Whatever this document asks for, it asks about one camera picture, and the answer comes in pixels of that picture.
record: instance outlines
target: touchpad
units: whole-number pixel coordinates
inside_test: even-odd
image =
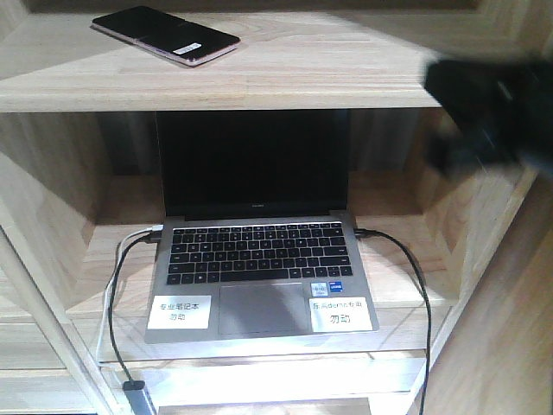
[[[301,283],[223,286],[220,294],[222,335],[307,329]]]

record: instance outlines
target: laptop keyboard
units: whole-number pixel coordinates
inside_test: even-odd
[[[167,284],[353,275],[341,223],[174,229]]]

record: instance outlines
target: laptop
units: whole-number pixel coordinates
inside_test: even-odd
[[[167,218],[147,343],[311,353],[378,329],[346,211],[348,110],[158,112],[156,128]]]

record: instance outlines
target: sticker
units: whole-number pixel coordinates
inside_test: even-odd
[[[187,54],[188,52],[192,52],[194,49],[201,48],[201,43],[190,43],[188,46],[185,46],[184,48],[176,49],[173,51],[174,54]]]
[[[372,330],[364,297],[310,298],[309,309],[315,333]]]
[[[328,287],[330,288],[330,292],[342,292],[344,290],[341,281],[330,281]]]
[[[328,297],[327,283],[311,283],[313,297]]]
[[[211,296],[155,296],[148,329],[207,329]]]

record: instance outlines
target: white cable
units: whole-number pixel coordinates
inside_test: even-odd
[[[133,238],[133,237],[135,237],[137,235],[140,235],[142,233],[151,233],[151,232],[154,232],[156,230],[160,230],[160,227],[159,226],[146,227],[144,229],[141,229],[140,231],[129,233],[127,236],[125,236],[123,239],[121,239],[121,242],[118,243],[118,246],[116,248],[115,266],[113,267],[113,272],[111,273],[110,280],[108,281],[107,285],[105,286],[105,290],[104,290],[104,300],[102,302],[102,320],[100,321],[98,342],[96,343],[96,352],[94,353],[94,359],[96,359],[96,363],[98,364],[99,367],[110,367],[111,366],[109,364],[100,363],[99,356],[100,356],[100,349],[102,348],[102,341],[104,340],[105,322],[107,321],[107,308],[108,308],[108,304],[109,304],[111,288],[112,288],[112,285],[113,285],[113,277],[115,277],[115,271],[118,268],[119,262],[121,262],[121,257],[123,256],[124,246],[130,238]]]

